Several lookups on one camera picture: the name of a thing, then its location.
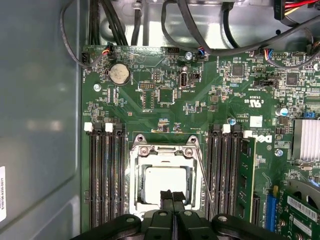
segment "ram slot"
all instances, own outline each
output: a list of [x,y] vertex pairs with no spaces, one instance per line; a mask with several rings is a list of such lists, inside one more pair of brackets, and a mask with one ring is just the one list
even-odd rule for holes
[[101,216],[101,224],[109,221],[109,164],[108,164],[108,146],[109,146],[109,137],[104,135],[102,136],[102,153],[103,153],[103,161],[101,167],[101,208],[100,208],[100,216]]
[[235,203],[236,203],[236,191],[237,191],[237,179],[239,169],[239,144],[241,140],[240,133],[233,133],[231,137],[230,155],[228,163],[228,176],[227,181],[227,204],[226,214],[235,214]]
[[219,199],[220,209],[217,214],[225,214],[228,209],[228,183],[230,181],[230,150],[231,150],[231,134],[225,133],[222,136],[222,158],[221,158],[221,167],[219,169],[220,182],[219,182]]
[[[209,133],[208,139],[208,157],[207,157],[207,180],[208,185],[211,190],[211,198],[213,201],[214,212],[218,212],[220,206],[218,202],[218,185],[221,180],[219,175],[219,169],[221,168],[221,145],[222,145],[222,135],[219,131],[211,131]],[[207,219],[212,219],[212,212],[210,211],[209,198],[207,198],[206,203],[206,213]]]
[[122,124],[119,124],[116,128],[116,147],[117,147],[117,159],[118,164],[117,172],[117,214],[116,217],[124,214],[124,201],[125,201],[125,131]]
[[115,168],[115,155],[116,155],[116,137],[113,132],[108,132],[107,133],[107,153],[106,153],[106,165],[107,165],[107,189],[108,189],[108,198],[106,198],[106,201],[108,201],[107,206],[107,216],[108,216],[108,221],[112,220],[115,218],[115,176],[116,176],[116,168]]
[[95,228],[100,224],[100,169],[102,163],[102,136],[93,134],[90,136],[90,206],[89,206],[89,222],[90,228]]

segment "chip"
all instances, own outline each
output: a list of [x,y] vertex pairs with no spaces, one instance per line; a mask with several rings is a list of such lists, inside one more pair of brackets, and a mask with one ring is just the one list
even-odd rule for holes
[[218,105],[211,105],[210,106],[211,111],[217,111],[218,110]]
[[242,77],[244,75],[244,66],[241,64],[232,65],[232,76]]
[[219,96],[217,96],[217,95],[211,96],[211,102],[213,102],[213,103],[219,102]]
[[173,103],[173,90],[172,89],[160,89],[160,103]]
[[287,86],[297,86],[299,79],[299,73],[288,73],[286,75],[286,85]]

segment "yellow wire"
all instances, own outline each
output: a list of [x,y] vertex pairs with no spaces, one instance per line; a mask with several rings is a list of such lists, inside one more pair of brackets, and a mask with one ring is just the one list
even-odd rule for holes
[[102,51],[102,54],[105,54],[105,53],[108,53],[108,52],[109,52],[109,50],[106,49],[106,50],[103,50],[103,51]]
[[266,49],[264,50],[264,57],[265,57],[265,60],[268,60],[267,50]]
[[295,7],[295,8],[291,8],[290,10],[285,12],[285,16],[288,16],[289,14],[292,14],[295,10],[298,10],[300,8],[300,6]]

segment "heatsink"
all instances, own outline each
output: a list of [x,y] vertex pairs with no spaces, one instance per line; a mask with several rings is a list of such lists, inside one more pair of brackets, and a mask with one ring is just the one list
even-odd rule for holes
[[303,162],[320,160],[320,120],[297,119],[294,121],[292,156]]

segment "integrated circuit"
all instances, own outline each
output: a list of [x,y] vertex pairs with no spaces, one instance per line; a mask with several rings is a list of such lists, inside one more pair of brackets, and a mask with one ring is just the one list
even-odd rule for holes
[[160,88],[158,102],[172,104],[173,101],[173,90],[171,88]]
[[231,75],[233,77],[242,77],[244,75],[244,66],[242,64],[232,65]]
[[287,86],[297,86],[299,79],[299,73],[289,72],[286,75],[286,82]]

